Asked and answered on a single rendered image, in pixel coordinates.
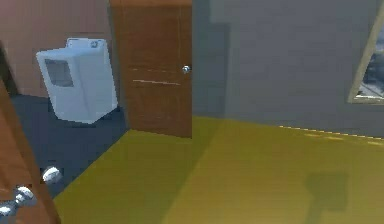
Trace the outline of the grey framed window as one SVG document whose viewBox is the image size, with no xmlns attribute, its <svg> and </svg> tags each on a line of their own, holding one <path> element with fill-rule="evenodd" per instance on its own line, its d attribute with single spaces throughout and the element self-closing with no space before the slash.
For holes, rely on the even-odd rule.
<svg viewBox="0 0 384 224">
<path fill-rule="evenodd" d="M 384 0 L 369 30 L 347 101 L 384 105 Z"/>
</svg>

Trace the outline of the white clothes dryer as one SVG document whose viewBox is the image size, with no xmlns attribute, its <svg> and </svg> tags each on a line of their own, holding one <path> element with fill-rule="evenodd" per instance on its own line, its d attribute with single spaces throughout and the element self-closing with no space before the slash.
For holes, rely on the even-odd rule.
<svg viewBox="0 0 384 224">
<path fill-rule="evenodd" d="M 93 124 L 117 108 L 105 39 L 68 38 L 63 48 L 39 51 L 36 59 L 58 119 Z"/>
</svg>

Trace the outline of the brown wooden room door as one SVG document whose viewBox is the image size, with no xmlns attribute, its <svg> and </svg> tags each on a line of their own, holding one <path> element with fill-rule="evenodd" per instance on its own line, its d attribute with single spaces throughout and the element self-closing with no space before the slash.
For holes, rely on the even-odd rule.
<svg viewBox="0 0 384 224">
<path fill-rule="evenodd" d="M 109 6 L 131 128 L 190 138 L 192 0 L 109 0 Z"/>
<path fill-rule="evenodd" d="M 32 205 L 17 206 L 17 212 L 3 216 L 14 206 L 13 200 L 29 189 L 35 196 Z M 40 167 L 22 130 L 15 108 L 0 79 L 0 224 L 62 224 L 54 201 L 43 182 Z"/>
</svg>

